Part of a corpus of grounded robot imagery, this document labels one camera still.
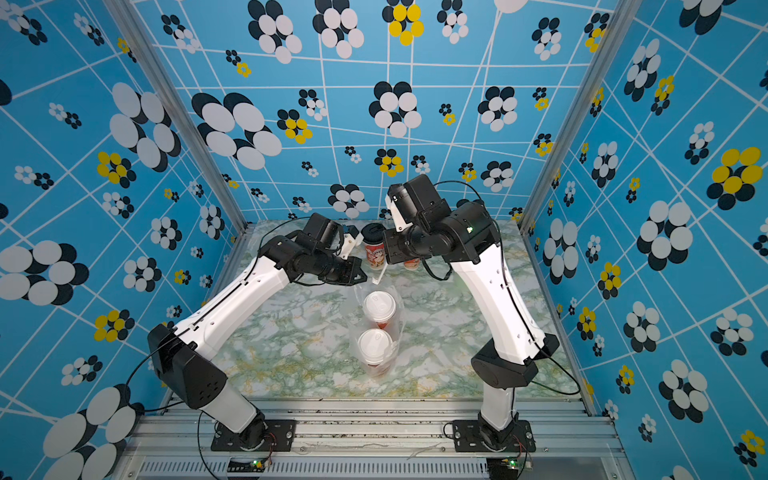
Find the red cup white lid front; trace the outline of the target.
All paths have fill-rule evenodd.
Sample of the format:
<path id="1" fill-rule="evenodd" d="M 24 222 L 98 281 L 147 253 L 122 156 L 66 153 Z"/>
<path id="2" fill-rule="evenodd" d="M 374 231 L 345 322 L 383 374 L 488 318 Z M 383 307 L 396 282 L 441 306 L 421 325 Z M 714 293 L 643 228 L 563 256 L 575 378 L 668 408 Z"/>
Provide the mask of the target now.
<path id="1" fill-rule="evenodd" d="M 362 303 L 365 316 L 378 328 L 385 329 L 395 317 L 397 303 L 386 291 L 374 291 L 368 294 Z"/>

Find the red cup white lid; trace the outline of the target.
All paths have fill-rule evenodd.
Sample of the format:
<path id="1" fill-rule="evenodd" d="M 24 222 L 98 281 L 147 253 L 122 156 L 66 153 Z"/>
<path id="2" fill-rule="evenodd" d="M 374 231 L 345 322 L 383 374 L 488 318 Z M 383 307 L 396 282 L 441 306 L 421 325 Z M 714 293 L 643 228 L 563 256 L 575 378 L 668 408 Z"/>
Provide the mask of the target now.
<path id="1" fill-rule="evenodd" d="M 390 368 L 395 354 L 395 342 L 385 330 L 371 328 L 358 337 L 357 351 L 368 373 L 374 377 L 381 376 Z"/>
<path id="2" fill-rule="evenodd" d="M 365 316 L 378 328 L 385 329 L 395 317 L 397 303 L 386 291 L 374 291 L 368 294 L 362 303 Z"/>

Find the clear plastic carrier bag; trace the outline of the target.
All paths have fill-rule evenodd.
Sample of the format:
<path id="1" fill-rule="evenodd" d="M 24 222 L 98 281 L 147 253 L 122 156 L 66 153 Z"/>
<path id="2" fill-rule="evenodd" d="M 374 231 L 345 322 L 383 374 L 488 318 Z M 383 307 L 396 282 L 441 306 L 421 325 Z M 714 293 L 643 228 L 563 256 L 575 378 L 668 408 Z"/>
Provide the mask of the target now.
<path id="1" fill-rule="evenodd" d="M 383 330 L 388 332 L 395 342 L 395 354 L 390 364 L 388 371 L 381 376 L 372 376 L 368 373 L 367 369 L 359 358 L 357 351 L 357 340 L 360 334 L 371 328 L 378 328 L 372 321 L 370 321 L 364 314 L 362 303 L 364 298 L 374 291 L 386 291 L 390 293 L 396 300 L 397 312 L 391 323 Z M 350 350 L 354 357 L 359 361 L 364 371 L 371 377 L 383 377 L 386 376 L 396 363 L 396 359 L 399 354 L 400 347 L 403 343 L 404 329 L 406 326 L 405 308 L 403 306 L 402 298 L 395 289 L 395 287 L 389 282 L 382 282 L 379 285 L 374 285 L 372 282 L 356 285 L 353 289 L 353 293 L 350 300 L 351 311 L 348 316 L 348 327 L 350 336 Z"/>

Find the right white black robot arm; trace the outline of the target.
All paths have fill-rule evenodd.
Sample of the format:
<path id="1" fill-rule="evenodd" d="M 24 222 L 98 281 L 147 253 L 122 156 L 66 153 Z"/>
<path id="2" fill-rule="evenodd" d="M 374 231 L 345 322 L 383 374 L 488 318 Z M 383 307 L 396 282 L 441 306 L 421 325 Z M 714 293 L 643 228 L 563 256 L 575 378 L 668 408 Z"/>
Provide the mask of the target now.
<path id="1" fill-rule="evenodd" d="M 535 322 L 512 280 L 499 228 L 479 202 L 453 210 L 446 201 L 420 207 L 411 200 L 390 199 L 394 220 L 385 233 L 391 264 L 440 257 L 469 289 L 492 334 L 471 359 L 484 383 L 478 433 L 492 451 L 520 441 L 514 397 L 538 373 L 537 361 L 550 357 L 559 341 Z"/>

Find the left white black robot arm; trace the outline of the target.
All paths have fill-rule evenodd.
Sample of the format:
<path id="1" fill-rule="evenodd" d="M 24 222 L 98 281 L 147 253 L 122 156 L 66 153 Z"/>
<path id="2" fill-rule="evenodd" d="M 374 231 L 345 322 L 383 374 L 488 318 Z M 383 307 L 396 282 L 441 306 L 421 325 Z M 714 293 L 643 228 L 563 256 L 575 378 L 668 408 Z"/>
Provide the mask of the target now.
<path id="1" fill-rule="evenodd" d="M 365 282 L 362 261 L 351 253 L 361 241 L 357 228 L 313 214 L 302 229 L 262 242 L 244 271 L 203 307 L 173 326 L 150 331 L 158 378 L 187 407 L 215 420 L 219 432 L 233 436 L 236 448 L 259 449 L 271 438 L 263 412 L 213 360 L 267 300 L 304 276 L 344 287 Z"/>

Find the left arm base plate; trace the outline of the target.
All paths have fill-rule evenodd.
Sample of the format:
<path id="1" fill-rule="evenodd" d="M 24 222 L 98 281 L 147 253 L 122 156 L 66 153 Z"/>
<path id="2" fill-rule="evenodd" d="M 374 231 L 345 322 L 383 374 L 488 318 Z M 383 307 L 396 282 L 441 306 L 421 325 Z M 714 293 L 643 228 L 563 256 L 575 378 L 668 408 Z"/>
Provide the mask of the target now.
<path id="1" fill-rule="evenodd" d="M 215 423 L 211 450 L 217 452 L 290 452 L 295 439 L 295 420 L 257 421 L 244 432 L 235 433 Z"/>

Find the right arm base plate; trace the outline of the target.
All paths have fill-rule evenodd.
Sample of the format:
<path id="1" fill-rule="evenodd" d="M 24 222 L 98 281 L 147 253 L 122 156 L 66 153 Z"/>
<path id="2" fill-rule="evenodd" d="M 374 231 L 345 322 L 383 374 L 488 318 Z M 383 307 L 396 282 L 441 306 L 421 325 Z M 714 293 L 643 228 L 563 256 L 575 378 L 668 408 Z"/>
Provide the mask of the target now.
<path id="1" fill-rule="evenodd" d="M 513 420 L 497 431 L 482 418 L 454 420 L 447 430 L 459 453 L 533 453 L 537 450 L 531 425 L 525 420 Z"/>

